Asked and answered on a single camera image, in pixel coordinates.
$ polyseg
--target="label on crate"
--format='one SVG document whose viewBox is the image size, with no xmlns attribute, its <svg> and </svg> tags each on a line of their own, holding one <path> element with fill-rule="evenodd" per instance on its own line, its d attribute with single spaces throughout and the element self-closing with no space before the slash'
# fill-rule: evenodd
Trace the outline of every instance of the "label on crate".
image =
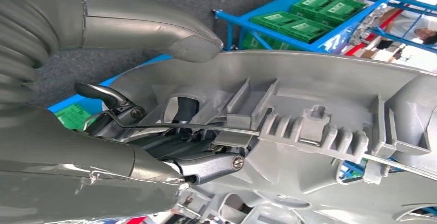
<svg viewBox="0 0 437 224">
<path fill-rule="evenodd" d="M 255 37 L 252 38 L 252 41 L 250 42 L 250 46 L 251 47 L 257 47 L 258 46 L 258 40 Z"/>
<path fill-rule="evenodd" d="M 303 30 L 303 29 L 305 29 L 305 28 L 307 28 L 307 27 L 309 27 L 310 25 L 308 25 L 307 23 L 301 23 L 301 24 L 299 24 L 299 25 L 296 25 L 296 26 L 292 26 L 292 28 L 295 28 L 295 29 L 297 29 L 297 30 Z"/>
<path fill-rule="evenodd" d="M 338 4 L 335 5 L 334 7 L 330 8 L 330 9 L 328 10 L 328 12 L 335 13 L 337 10 L 341 9 L 343 6 L 345 6 L 344 3 L 338 3 Z"/>
<path fill-rule="evenodd" d="M 270 21 L 274 21 L 274 20 L 283 18 L 283 16 L 281 16 L 281 14 L 272 14 L 272 15 L 266 16 L 264 18 L 267 20 L 270 20 Z"/>
<path fill-rule="evenodd" d="M 290 47 L 290 45 L 287 45 L 285 43 L 281 43 L 281 46 L 279 47 L 280 50 L 288 50 L 288 47 Z"/>
<path fill-rule="evenodd" d="M 315 2 L 316 0 L 306 0 L 305 2 L 303 2 L 302 4 L 304 4 L 304 5 L 310 5 L 310 4 L 312 4 L 313 2 Z"/>
</svg>

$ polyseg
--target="blue shelf frame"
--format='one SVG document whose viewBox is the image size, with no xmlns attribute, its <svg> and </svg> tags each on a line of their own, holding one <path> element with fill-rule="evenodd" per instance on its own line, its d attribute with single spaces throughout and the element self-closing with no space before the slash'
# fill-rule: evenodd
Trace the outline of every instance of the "blue shelf frame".
<svg viewBox="0 0 437 224">
<path fill-rule="evenodd" d="M 267 14 L 275 11 L 288 11 L 289 7 L 298 1 L 299 0 L 275 0 L 242 16 L 234 16 L 232 14 L 224 12 L 223 10 L 215 10 L 215 17 L 217 19 L 222 19 L 227 22 L 227 31 L 228 31 L 227 43 L 225 45 L 224 50 L 232 50 L 233 30 L 235 26 L 239 26 L 240 27 L 240 34 L 239 34 L 239 41 L 238 41 L 239 49 L 243 48 L 244 37 L 249 32 L 252 35 L 254 35 L 254 37 L 265 47 L 265 49 L 272 49 L 272 48 L 259 35 L 268 36 L 272 39 L 284 42 L 286 44 L 290 44 L 301 50 L 314 51 L 319 53 L 340 54 L 342 50 L 347 46 L 351 35 L 355 31 L 355 29 L 360 25 L 361 21 L 370 13 L 372 13 L 376 8 L 378 8 L 381 4 L 387 4 L 389 6 L 402 8 L 422 15 L 437 16 L 437 12 L 433 13 L 433 11 L 437 11 L 436 6 L 421 3 L 415 0 L 370 0 L 374 3 L 369 5 L 367 8 L 363 9 L 361 12 L 350 18 L 348 21 L 346 21 L 342 25 L 338 26 L 337 28 L 335 28 L 334 30 L 327 33 L 326 35 L 324 35 L 323 37 L 319 38 L 317 41 L 311 44 L 290 38 L 288 36 L 282 35 L 278 32 L 272 31 L 268 28 L 259 26 L 249 21 L 251 17 L 256 15 Z M 420 9 L 410 8 L 405 5 L 413 5 L 419 8 L 423 8 L 425 9 L 425 11 Z M 385 37 L 391 36 L 390 34 L 382 30 L 376 29 L 374 32 L 378 35 L 382 35 Z M 434 49 L 433 46 L 421 45 L 394 36 L 391 36 L 390 38 L 395 41 L 399 41 L 401 43 L 413 45 L 421 49 L 425 49 L 437 53 L 437 49 Z"/>
</svg>

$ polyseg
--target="gray robot arm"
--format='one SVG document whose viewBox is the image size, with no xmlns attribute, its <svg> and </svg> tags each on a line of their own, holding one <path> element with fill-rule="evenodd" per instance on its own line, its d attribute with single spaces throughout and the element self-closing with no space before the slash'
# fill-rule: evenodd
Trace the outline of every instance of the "gray robot arm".
<svg viewBox="0 0 437 224">
<path fill-rule="evenodd" d="M 0 0 L 1 223 L 139 216 L 176 203 L 182 177 L 170 166 L 139 147 L 64 129 L 25 104 L 33 92 L 23 83 L 57 50 L 142 46 L 202 62 L 222 42 L 149 0 Z"/>
</svg>

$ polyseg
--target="cable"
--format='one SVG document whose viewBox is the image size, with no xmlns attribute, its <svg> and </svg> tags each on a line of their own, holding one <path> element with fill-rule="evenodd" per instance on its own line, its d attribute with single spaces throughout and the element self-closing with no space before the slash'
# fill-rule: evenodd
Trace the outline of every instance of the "cable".
<svg viewBox="0 0 437 224">
<path fill-rule="evenodd" d="M 381 157 L 372 156 L 370 154 L 364 154 L 363 158 L 366 158 L 366 159 L 371 160 L 371 161 L 376 161 L 376 162 L 379 162 L 381 164 L 385 164 L 388 166 L 397 167 L 399 169 L 409 171 L 410 173 L 414 173 L 414 174 L 420 175 L 422 177 L 437 181 L 437 175 L 435 175 L 433 173 L 430 173 L 430 172 L 427 172 L 427 171 L 424 171 L 421 169 L 417 169 L 417 168 L 414 168 L 412 166 L 407 166 L 407 165 L 401 164 L 401 163 L 396 162 L 396 161 L 391 161 L 389 159 L 384 159 Z"/>
</svg>

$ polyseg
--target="green plastic crate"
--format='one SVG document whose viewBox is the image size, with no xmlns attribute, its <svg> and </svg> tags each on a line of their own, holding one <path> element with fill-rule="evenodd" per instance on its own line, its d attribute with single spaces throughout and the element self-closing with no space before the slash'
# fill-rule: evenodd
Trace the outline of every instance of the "green plastic crate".
<svg viewBox="0 0 437 224">
<path fill-rule="evenodd" d="M 68 129 L 81 130 L 87 118 L 91 116 L 84 108 L 78 104 L 73 104 L 60 111 L 57 111 L 55 115 Z"/>
<path fill-rule="evenodd" d="M 300 51 L 302 51 L 301 49 L 299 49 L 295 46 L 286 44 L 286 43 L 281 42 L 279 40 L 275 40 L 275 42 L 273 43 L 272 49 L 273 50 L 300 50 Z"/>
<path fill-rule="evenodd" d="M 277 31 L 279 27 L 293 23 L 299 19 L 301 18 L 297 15 L 293 15 L 285 11 L 277 11 L 274 13 L 254 16 L 249 20 L 252 23 Z"/>
<path fill-rule="evenodd" d="M 354 0 L 337 0 L 319 11 L 316 21 L 337 27 L 360 12 L 367 4 Z"/>
<path fill-rule="evenodd" d="M 265 35 L 260 36 L 267 44 L 270 46 L 273 45 L 274 40 Z M 243 40 L 243 49 L 246 50 L 265 50 L 266 48 L 259 42 L 253 35 L 249 32 L 246 34 Z"/>
<path fill-rule="evenodd" d="M 290 13 L 314 20 L 317 12 L 335 0 L 301 0 L 290 6 Z"/>
<path fill-rule="evenodd" d="M 278 32 L 303 42 L 312 43 L 331 30 L 332 27 L 330 26 L 308 19 L 302 19 L 282 26 Z"/>
</svg>

